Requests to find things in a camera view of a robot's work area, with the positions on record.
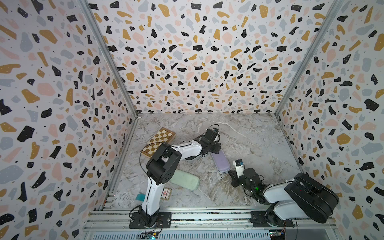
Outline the grey sleeve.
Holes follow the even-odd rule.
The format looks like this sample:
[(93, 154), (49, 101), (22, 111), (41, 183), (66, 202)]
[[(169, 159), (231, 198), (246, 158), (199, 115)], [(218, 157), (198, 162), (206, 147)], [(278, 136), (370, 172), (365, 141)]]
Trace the grey sleeve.
[(223, 150), (220, 150), (218, 154), (211, 153), (211, 157), (219, 173), (225, 174), (231, 169), (231, 165)]

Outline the mint green zippered sleeve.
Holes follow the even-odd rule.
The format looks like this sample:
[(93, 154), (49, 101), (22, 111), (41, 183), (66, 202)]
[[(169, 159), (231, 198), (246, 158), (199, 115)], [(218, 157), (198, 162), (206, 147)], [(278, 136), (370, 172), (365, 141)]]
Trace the mint green zippered sleeve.
[(176, 169), (170, 182), (190, 191), (195, 191), (199, 187), (200, 178), (190, 173)]

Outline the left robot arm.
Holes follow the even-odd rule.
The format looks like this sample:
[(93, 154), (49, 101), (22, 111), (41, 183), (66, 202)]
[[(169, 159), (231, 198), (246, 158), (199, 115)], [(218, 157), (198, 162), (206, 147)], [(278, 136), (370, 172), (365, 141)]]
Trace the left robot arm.
[(208, 153), (219, 153), (221, 150), (219, 131), (219, 125), (214, 124), (200, 136), (189, 141), (183, 141), (179, 145), (160, 143), (144, 170), (148, 177), (148, 187), (145, 200), (138, 207), (138, 212), (143, 218), (157, 216), (164, 185), (174, 176), (180, 161), (190, 161)]

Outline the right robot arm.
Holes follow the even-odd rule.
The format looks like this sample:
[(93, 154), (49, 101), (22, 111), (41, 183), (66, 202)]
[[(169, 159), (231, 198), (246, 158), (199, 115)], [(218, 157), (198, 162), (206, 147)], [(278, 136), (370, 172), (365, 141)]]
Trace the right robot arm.
[(266, 185), (261, 175), (248, 168), (238, 174), (229, 171), (233, 187), (242, 187), (245, 194), (261, 205), (268, 205), (266, 211), (256, 211), (251, 217), (254, 224), (268, 224), (278, 227), (286, 220), (311, 219), (324, 224), (333, 215), (340, 200), (336, 193), (304, 173), (279, 184)]

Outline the wooden chessboard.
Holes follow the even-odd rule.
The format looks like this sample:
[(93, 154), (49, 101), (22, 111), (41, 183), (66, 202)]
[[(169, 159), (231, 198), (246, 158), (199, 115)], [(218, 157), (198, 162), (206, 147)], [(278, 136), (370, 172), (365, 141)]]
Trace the wooden chessboard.
[(170, 144), (173, 139), (175, 138), (176, 133), (166, 129), (164, 127), (161, 127), (157, 133), (149, 140), (149, 142), (146, 144), (146, 146), (143, 148), (141, 153), (151, 158), (153, 154), (157, 151), (161, 143), (167, 143)]

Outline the small teal block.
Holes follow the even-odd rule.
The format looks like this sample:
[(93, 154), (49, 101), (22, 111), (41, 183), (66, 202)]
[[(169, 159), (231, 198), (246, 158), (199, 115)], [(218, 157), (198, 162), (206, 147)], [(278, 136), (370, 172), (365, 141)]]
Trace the small teal block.
[(136, 201), (143, 202), (145, 200), (145, 194), (137, 194)]

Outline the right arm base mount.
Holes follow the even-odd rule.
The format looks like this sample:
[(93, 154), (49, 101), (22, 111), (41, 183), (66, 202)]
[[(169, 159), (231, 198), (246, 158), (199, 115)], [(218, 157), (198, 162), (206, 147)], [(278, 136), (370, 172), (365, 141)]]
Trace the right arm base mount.
[(254, 228), (293, 228), (296, 226), (292, 220), (281, 220), (275, 215), (274, 212), (268, 213), (267, 211), (252, 211), (250, 222), (253, 224)]

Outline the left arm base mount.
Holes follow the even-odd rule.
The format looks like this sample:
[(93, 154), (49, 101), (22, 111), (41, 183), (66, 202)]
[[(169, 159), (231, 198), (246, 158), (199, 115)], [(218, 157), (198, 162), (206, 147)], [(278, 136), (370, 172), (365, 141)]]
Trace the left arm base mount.
[(133, 213), (131, 215), (130, 229), (158, 228), (169, 229), (171, 227), (172, 213), (157, 212), (153, 216), (145, 213)]

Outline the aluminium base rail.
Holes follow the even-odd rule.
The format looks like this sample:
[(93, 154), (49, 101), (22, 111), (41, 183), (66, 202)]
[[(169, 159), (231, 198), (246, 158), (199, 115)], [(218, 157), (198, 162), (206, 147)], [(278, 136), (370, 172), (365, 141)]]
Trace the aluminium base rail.
[(319, 224), (307, 218), (278, 226), (261, 223), (266, 207), (163, 208), (145, 228), (139, 215), (124, 209), (93, 211), (83, 240), (341, 240), (332, 218)]

